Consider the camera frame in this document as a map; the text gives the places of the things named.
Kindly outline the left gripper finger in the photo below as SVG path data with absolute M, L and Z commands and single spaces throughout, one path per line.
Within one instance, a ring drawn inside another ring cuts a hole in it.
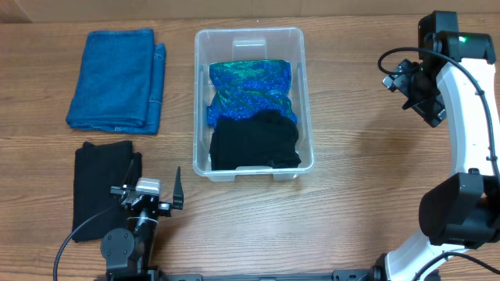
M 173 188 L 172 209 L 182 210 L 183 207 L 184 207 L 184 192 L 181 183 L 180 166 L 178 166 Z
M 122 183 L 121 183 L 122 186 L 124 186 L 124 185 L 130 185 L 130 184 L 134 185 L 134 171 L 135 171 L 135 168 L 136 168 L 135 160 L 132 158 L 130 160 L 130 164 L 129 164 L 128 168 L 127 168 L 125 177 L 122 180 Z

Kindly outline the black cloth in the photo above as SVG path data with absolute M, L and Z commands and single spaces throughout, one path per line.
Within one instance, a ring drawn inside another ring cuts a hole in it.
M 221 117 L 210 144 L 213 170 L 244 166 L 272 169 L 297 168 L 302 162 L 295 150 L 297 126 L 277 110 L 261 110 L 245 119 Z
M 122 186 L 132 158 L 136 165 L 135 185 L 142 177 L 142 155 L 134 151 L 130 140 L 102 145 L 85 142 L 75 151 L 74 242 L 98 240 L 110 230 L 127 225 L 127 213 L 118 209 L 118 199 L 109 192 L 111 186 Z

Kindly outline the clear plastic storage bin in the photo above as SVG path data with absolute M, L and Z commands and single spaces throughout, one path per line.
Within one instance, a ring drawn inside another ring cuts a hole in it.
M 266 166 L 213 171 L 209 146 L 213 129 L 207 123 L 207 107 L 216 94 L 209 78 L 209 66 L 216 62 L 283 59 L 291 64 L 288 97 L 297 116 L 298 141 L 295 150 L 302 160 L 294 169 Z M 205 29 L 195 36 L 193 170 L 213 182 L 234 182 L 237 176 L 271 175 L 276 181 L 293 180 L 315 165 L 313 126 L 309 104 L 305 60 L 305 38 L 297 27 Z

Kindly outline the shiny blue sequin cloth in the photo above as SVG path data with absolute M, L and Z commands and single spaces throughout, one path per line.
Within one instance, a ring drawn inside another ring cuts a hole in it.
M 262 110 L 277 110 L 297 122 L 288 97 L 291 64 L 281 59 L 217 62 L 209 66 L 216 94 L 207 107 L 207 123 L 217 126 L 220 118 L 247 119 Z

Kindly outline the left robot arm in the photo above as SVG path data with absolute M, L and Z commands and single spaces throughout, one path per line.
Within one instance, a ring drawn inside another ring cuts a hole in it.
M 166 273 L 150 265 L 155 232 L 160 217 L 170 217 L 184 207 L 181 169 L 177 169 L 173 200 L 162 201 L 162 182 L 141 177 L 133 186 L 112 186 L 120 211 L 127 214 L 127 226 L 110 230 L 102 239 L 101 253 L 106 261 L 107 280 L 166 280 Z

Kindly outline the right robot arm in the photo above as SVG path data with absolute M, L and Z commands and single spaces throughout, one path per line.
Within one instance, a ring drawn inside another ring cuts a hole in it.
M 499 240 L 499 117 L 495 47 L 488 34 L 459 30 L 455 12 L 434 11 L 418 23 L 417 61 L 385 72 L 384 86 L 430 126 L 448 124 L 451 169 L 426 192 L 418 230 L 382 254 L 362 280 L 437 280 L 452 257 Z

